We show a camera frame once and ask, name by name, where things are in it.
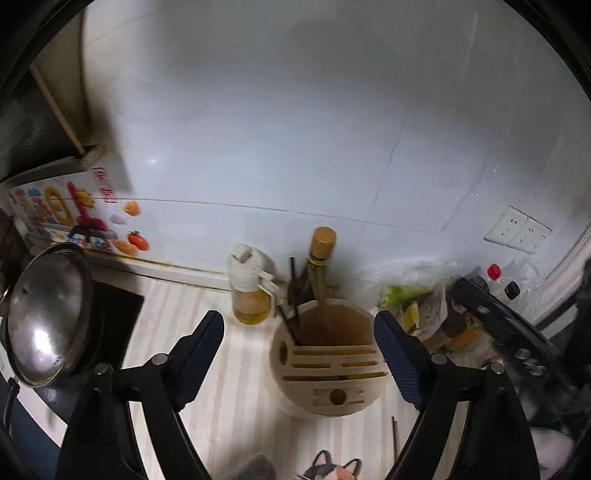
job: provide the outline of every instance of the stainless steel lid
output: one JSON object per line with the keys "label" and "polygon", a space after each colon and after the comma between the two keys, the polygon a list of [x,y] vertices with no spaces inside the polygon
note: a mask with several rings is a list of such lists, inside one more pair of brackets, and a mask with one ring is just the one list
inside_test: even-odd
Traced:
{"label": "stainless steel lid", "polygon": [[19,277],[10,301],[8,339],[13,369],[32,387],[48,384],[79,356],[92,299],[92,277],[76,245],[53,245]]}

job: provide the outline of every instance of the white bottle cap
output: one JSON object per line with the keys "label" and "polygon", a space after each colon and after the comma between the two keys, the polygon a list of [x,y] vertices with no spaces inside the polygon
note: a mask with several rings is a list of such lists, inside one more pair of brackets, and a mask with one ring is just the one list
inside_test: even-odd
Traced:
{"label": "white bottle cap", "polygon": [[248,245],[236,244],[234,253],[228,259],[232,288],[248,293],[257,291],[261,278],[272,280],[273,276],[263,270],[263,263],[258,250]]}

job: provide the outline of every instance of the cat face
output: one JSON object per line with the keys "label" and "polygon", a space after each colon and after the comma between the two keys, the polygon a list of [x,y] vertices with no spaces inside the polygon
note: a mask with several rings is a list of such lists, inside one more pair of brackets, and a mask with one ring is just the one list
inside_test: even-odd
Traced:
{"label": "cat face", "polygon": [[354,458],[343,466],[335,465],[330,457],[330,452],[321,450],[312,466],[304,472],[304,475],[298,475],[300,480],[356,480],[355,476],[361,468],[361,460]]}

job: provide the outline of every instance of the black gas stove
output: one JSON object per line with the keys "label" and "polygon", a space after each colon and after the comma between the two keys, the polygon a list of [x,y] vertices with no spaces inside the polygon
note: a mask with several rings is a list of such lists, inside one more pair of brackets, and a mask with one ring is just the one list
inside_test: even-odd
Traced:
{"label": "black gas stove", "polygon": [[94,292],[96,304],[93,308],[102,309],[102,322],[90,326],[89,344],[77,367],[71,375],[58,379],[50,387],[35,389],[47,406],[66,423],[93,366],[104,362],[114,369],[121,367],[144,302],[141,295],[105,283],[94,282]]}

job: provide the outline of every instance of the black bottle cap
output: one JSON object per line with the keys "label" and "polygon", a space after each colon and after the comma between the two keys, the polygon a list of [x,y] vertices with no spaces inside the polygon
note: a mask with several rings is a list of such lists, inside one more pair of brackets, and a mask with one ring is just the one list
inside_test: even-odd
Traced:
{"label": "black bottle cap", "polygon": [[505,294],[509,300],[513,300],[514,298],[519,295],[521,290],[519,289],[519,285],[514,281],[510,281],[509,284],[505,287]]}

